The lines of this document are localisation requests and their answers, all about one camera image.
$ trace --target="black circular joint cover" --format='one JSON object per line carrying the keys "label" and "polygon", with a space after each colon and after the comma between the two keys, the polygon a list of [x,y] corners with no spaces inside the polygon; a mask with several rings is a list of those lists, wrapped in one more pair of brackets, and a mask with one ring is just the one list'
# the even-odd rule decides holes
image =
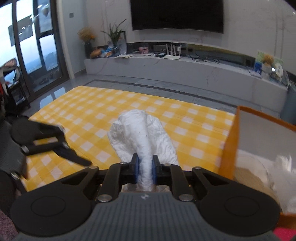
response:
{"label": "black circular joint cover", "polygon": [[278,204],[270,196],[234,182],[209,189],[199,210],[208,224],[235,236],[273,230],[280,215]]}
{"label": "black circular joint cover", "polygon": [[84,223],[92,211],[91,202],[74,186],[47,186],[20,196],[10,214],[16,228],[28,235],[57,236]]}

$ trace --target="black tv screen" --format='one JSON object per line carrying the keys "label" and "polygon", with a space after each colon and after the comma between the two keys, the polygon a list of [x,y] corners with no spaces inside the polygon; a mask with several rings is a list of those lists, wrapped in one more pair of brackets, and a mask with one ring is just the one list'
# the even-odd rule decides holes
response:
{"label": "black tv screen", "polygon": [[133,30],[185,28],[223,33],[223,0],[130,0]]}

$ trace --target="white wall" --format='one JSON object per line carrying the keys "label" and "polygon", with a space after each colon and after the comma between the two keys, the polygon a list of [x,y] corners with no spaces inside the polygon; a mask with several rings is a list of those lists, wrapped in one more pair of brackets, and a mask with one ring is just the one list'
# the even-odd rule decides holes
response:
{"label": "white wall", "polygon": [[[77,32],[88,25],[86,3],[84,0],[58,0],[57,11],[67,69],[70,78],[73,78],[73,73],[85,69],[84,45]],[[73,13],[74,17],[69,18],[69,13]]]}
{"label": "white wall", "polygon": [[86,10],[88,23],[97,35],[96,45],[108,41],[101,30],[107,31],[110,23],[127,18],[122,27],[128,42],[203,44],[253,57],[261,50],[283,58],[284,67],[296,74],[295,10],[285,0],[223,1],[224,34],[183,29],[132,31],[129,0],[87,0]]}

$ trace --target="crumpled white towel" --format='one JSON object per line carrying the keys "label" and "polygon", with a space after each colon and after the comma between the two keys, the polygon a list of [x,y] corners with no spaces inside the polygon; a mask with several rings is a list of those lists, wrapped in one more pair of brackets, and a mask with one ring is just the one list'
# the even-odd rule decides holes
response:
{"label": "crumpled white towel", "polygon": [[179,165],[172,142],[158,118],[143,110],[121,114],[108,132],[110,144],[121,161],[130,162],[134,153],[140,159],[137,191],[155,191],[152,180],[152,157],[161,164]]}

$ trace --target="potted plant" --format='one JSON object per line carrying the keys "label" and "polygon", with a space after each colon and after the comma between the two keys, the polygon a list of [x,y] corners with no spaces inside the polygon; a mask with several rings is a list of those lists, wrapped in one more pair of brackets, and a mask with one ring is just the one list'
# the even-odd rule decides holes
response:
{"label": "potted plant", "polygon": [[84,42],[85,57],[89,58],[93,51],[91,40],[95,40],[95,36],[89,27],[82,28],[78,31],[79,38]]}
{"label": "potted plant", "polygon": [[120,39],[121,33],[123,32],[122,29],[119,30],[118,28],[125,20],[123,20],[118,26],[116,24],[113,24],[113,26],[111,26],[111,24],[110,24],[109,25],[109,33],[105,32],[105,31],[101,31],[101,32],[107,34],[109,36],[109,38],[111,39],[111,41],[113,43],[113,52],[115,54],[115,57],[119,55],[119,49],[117,46],[117,42]]}

